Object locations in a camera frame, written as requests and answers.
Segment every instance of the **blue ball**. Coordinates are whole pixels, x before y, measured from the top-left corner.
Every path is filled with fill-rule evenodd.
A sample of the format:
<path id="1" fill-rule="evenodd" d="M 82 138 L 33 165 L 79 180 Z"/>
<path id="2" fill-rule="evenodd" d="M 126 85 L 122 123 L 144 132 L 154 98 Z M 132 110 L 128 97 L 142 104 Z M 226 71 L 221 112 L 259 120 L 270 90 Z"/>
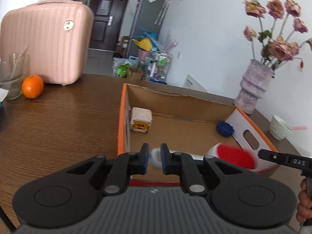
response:
<path id="1" fill-rule="evenodd" d="M 225 121 L 219 121 L 216 125 L 216 130 L 220 135 L 224 137 L 230 137 L 234 133 L 233 127 Z"/>

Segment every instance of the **wooden table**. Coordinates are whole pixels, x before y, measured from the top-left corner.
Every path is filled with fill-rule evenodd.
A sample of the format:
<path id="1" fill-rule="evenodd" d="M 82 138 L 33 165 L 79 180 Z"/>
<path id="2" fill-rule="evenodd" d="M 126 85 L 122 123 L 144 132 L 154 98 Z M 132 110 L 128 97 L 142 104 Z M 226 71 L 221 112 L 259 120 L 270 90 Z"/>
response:
<path id="1" fill-rule="evenodd" d="M 23 184 L 97 154 L 116 157 L 123 83 L 233 103 L 184 88 L 96 75 L 83 75 L 68 86 L 46 85 L 38 99 L 5 102 L 0 111 L 0 205 L 15 226 L 12 197 Z M 269 121 L 258 111 L 251 118 L 279 152 L 298 154 L 287 140 L 279 142 L 268 132 Z M 300 171 L 280 167 L 272 177 L 298 193 Z M 291 226 L 299 225 L 292 219 Z M 0 233 L 8 233 L 2 224 Z"/>

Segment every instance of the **pink rose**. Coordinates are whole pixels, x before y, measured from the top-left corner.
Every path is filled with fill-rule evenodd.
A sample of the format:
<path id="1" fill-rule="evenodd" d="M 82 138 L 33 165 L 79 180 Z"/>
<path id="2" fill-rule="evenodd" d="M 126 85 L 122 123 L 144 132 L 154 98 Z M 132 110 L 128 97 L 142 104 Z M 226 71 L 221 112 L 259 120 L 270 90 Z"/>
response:
<path id="1" fill-rule="evenodd" d="M 284 7 L 283 7 L 281 1 L 273 0 L 271 2 L 268 2 L 266 6 L 269 9 L 269 14 L 273 18 L 279 18 L 279 19 L 283 18 L 283 16 L 284 16 Z"/>
<path id="2" fill-rule="evenodd" d="M 245 29 L 244 29 L 244 35 L 245 35 L 245 38 L 249 41 L 252 41 L 252 38 L 253 37 L 257 37 L 257 33 L 255 32 L 254 29 L 252 29 L 251 27 L 249 26 L 246 26 Z"/>
<path id="3" fill-rule="evenodd" d="M 286 0 L 285 2 L 286 12 L 294 17 L 300 16 L 301 7 L 293 0 Z"/>
<path id="4" fill-rule="evenodd" d="M 287 55 L 285 61 L 292 61 L 296 55 L 299 54 L 300 47 L 297 42 L 286 43 Z"/>
<path id="5" fill-rule="evenodd" d="M 308 32 L 308 28 L 305 26 L 305 23 L 299 18 L 294 18 L 294 30 L 301 33 Z"/>
<path id="6" fill-rule="evenodd" d="M 244 1 L 244 3 L 246 4 L 245 9 L 248 16 L 264 17 L 263 14 L 266 13 L 266 9 L 258 1 Z"/>
<path id="7" fill-rule="evenodd" d="M 269 45 L 269 53 L 280 61 L 284 61 L 288 55 L 288 47 L 283 37 L 278 37 Z"/>

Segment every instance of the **cardboard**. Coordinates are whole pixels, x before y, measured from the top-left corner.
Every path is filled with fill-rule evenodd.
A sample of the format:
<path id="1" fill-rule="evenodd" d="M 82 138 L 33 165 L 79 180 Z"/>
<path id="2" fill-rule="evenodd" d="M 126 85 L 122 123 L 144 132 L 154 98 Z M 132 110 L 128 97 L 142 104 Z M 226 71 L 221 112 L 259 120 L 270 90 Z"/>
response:
<path id="1" fill-rule="evenodd" d="M 143 72 L 139 68 L 129 68 L 127 78 L 130 80 L 142 80 Z"/>
<path id="2" fill-rule="evenodd" d="M 129 36 L 123 36 L 121 41 L 116 46 L 116 53 L 120 54 L 123 58 L 126 56 L 127 46 L 129 43 Z"/>
<path id="3" fill-rule="evenodd" d="M 152 111 L 153 121 L 148 133 L 130 131 L 131 109 L 140 107 Z M 235 129 L 232 137 L 222 137 L 216 131 L 218 121 L 227 121 Z M 257 140 L 258 148 L 253 150 L 244 136 L 250 131 Z M 196 155 L 206 155 L 208 150 L 218 143 L 234 147 L 250 148 L 257 158 L 261 148 L 276 151 L 274 146 L 260 129 L 233 105 L 206 101 L 191 96 L 124 84 L 121 96 L 120 123 L 118 132 L 118 154 L 129 151 L 139 152 L 143 143 L 149 144 L 149 150 L 159 148 L 166 143 L 171 151 L 180 151 Z M 259 159 L 258 171 L 270 170 L 276 165 Z M 162 170 L 148 165 L 144 176 L 134 175 L 134 179 L 178 182 L 175 175 L 163 175 Z"/>

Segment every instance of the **door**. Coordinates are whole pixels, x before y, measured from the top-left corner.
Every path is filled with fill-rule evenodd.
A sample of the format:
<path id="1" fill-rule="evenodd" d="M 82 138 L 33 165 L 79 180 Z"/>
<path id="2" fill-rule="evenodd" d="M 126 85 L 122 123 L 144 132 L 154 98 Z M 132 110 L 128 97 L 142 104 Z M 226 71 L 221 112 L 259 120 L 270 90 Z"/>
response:
<path id="1" fill-rule="evenodd" d="M 116 51 L 127 3 L 128 0 L 91 0 L 94 24 L 90 48 Z"/>

